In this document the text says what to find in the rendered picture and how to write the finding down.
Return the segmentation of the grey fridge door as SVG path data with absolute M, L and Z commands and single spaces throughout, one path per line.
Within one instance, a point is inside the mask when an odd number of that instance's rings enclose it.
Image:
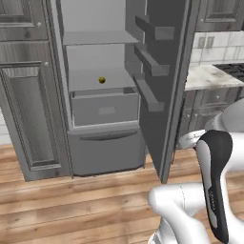
M 168 181 L 175 139 L 182 110 L 193 38 L 201 0 L 126 0 L 125 30 L 138 40 L 125 46 L 125 68 L 130 77 L 143 75 L 163 112 L 149 112 L 140 95 L 139 126 L 161 182 Z M 174 27 L 174 39 L 157 41 L 135 24 L 135 16 L 147 16 L 159 27 Z M 151 76 L 134 53 L 142 44 L 161 65 L 169 65 L 168 76 Z

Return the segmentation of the grey base cupboards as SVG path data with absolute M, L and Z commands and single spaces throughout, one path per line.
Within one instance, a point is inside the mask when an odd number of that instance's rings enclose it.
M 203 130 L 210 119 L 240 98 L 244 98 L 244 87 L 185 91 L 177 139 L 188 132 Z

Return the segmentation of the grey fridge door bin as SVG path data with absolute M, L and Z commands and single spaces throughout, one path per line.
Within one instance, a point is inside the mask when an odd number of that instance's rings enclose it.
M 151 76 L 168 76 L 170 71 L 169 65 L 159 64 L 152 55 L 148 52 L 146 47 L 142 44 L 134 44 L 134 53 L 146 69 L 150 72 Z
M 132 77 L 143 101 L 149 112 L 163 112 L 164 103 L 157 100 L 150 86 L 147 84 L 143 75 L 134 75 Z
M 162 41 L 174 39 L 174 27 L 156 26 L 147 16 L 135 16 L 135 24 L 154 40 Z

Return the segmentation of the black hob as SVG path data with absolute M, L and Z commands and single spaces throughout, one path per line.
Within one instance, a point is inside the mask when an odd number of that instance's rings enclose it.
M 244 63 L 216 64 L 215 66 L 244 83 Z

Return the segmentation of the grey freezer drawer front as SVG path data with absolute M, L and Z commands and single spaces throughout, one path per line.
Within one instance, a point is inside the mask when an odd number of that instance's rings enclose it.
M 137 134 L 103 141 L 79 140 L 80 136 L 137 131 Z M 68 132 L 74 175 L 90 176 L 135 170 L 145 162 L 145 141 L 139 128 L 110 132 Z

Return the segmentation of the tall grey cupboard door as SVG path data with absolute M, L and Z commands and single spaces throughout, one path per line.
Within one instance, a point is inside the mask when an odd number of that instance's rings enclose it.
M 29 169 L 44 171 L 60 168 L 41 63 L 4 64 L 0 74 Z

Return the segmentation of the grey fridge shelf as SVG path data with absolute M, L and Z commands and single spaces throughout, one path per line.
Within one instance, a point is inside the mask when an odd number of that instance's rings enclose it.
M 99 83 L 99 76 L 106 78 L 104 84 Z M 70 92 L 127 87 L 134 87 L 134 82 L 124 68 L 69 71 Z
M 66 46 L 126 44 L 137 42 L 138 40 L 125 30 L 66 31 L 63 35 L 63 44 Z

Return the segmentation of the small grey cupboard door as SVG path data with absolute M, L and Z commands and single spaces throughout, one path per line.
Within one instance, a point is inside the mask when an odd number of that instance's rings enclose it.
M 43 0 L 0 0 L 0 41 L 46 39 Z

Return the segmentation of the grey fridge body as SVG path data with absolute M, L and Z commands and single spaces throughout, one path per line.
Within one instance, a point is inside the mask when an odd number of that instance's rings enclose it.
M 59 62 L 62 92 L 68 132 L 110 132 L 139 128 L 140 94 L 137 87 L 99 89 L 91 91 L 69 91 L 70 70 L 102 70 L 125 68 L 125 46 L 127 44 L 73 45 L 63 44 L 66 31 L 126 31 L 126 0 L 51 0 L 51 23 L 55 38 L 55 53 Z M 134 90 L 139 95 L 136 121 L 74 127 L 71 98 L 74 94 L 99 94 Z

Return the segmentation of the grey wall cupboard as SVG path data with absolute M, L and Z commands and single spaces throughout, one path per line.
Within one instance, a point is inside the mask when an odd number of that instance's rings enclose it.
M 244 25 L 244 0 L 201 0 L 197 32 L 241 31 Z

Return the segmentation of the grey fridge crisper drawer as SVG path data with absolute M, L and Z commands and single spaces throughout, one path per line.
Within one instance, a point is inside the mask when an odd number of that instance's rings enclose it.
M 99 94 L 74 94 L 71 98 L 74 127 L 136 121 L 139 95 L 134 90 Z

